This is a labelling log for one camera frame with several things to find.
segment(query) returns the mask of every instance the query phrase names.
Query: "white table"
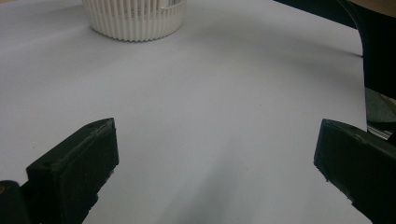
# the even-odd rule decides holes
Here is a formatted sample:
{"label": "white table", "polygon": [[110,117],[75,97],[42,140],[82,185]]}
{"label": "white table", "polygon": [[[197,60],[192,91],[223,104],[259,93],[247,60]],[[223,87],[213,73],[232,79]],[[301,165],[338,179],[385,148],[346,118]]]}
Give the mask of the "white table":
{"label": "white table", "polygon": [[189,0],[148,43],[78,0],[0,5],[0,178],[114,117],[120,165],[84,224],[371,223],[313,164],[321,120],[365,129],[356,30],[270,0]]}

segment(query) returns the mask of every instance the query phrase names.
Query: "white container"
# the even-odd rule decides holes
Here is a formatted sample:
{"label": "white container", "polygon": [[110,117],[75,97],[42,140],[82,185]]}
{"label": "white container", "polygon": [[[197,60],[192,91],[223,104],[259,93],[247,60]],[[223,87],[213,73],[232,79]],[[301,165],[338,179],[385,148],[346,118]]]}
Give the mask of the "white container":
{"label": "white container", "polygon": [[100,34],[126,41],[148,41],[176,31],[186,0],[82,0],[88,21]]}

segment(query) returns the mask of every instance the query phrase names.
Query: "black object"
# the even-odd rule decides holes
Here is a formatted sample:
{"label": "black object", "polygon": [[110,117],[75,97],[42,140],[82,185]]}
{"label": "black object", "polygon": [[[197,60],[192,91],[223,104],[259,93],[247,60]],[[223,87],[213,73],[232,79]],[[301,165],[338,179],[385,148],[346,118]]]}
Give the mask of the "black object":
{"label": "black object", "polygon": [[[1,208],[12,211],[0,213],[0,223],[82,223],[118,164],[114,119],[90,123],[29,165],[29,181],[21,188],[0,182]],[[28,221],[15,219],[26,213]]]}
{"label": "black object", "polygon": [[396,223],[396,146],[324,119],[314,164],[374,224]]}
{"label": "black object", "polygon": [[365,87],[396,99],[393,85],[393,76],[396,75],[396,18],[360,7],[348,0],[275,1],[356,27],[363,47]]}

